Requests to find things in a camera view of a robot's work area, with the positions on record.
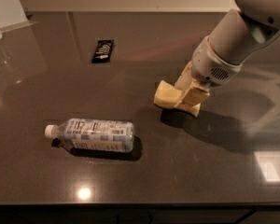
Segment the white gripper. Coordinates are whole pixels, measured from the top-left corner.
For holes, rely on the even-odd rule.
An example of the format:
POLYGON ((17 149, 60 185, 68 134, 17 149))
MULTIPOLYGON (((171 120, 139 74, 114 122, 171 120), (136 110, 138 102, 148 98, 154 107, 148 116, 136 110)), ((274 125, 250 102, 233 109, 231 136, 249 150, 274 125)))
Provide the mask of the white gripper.
POLYGON ((191 62, 188 62, 175 83, 175 88, 182 91, 180 104, 200 104, 210 96, 210 83, 212 86, 223 86, 236 76, 241 68, 240 64, 234 65, 220 58, 206 36, 194 50, 191 62))

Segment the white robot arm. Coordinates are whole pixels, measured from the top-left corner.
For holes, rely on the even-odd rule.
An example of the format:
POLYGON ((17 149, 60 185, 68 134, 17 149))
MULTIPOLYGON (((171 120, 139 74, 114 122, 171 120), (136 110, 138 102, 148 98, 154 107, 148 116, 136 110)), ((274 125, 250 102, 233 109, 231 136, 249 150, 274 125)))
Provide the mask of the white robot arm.
POLYGON ((234 0, 212 33, 194 50, 175 87, 181 91, 175 107, 186 110, 237 75, 255 51, 280 36, 280 0, 234 0))

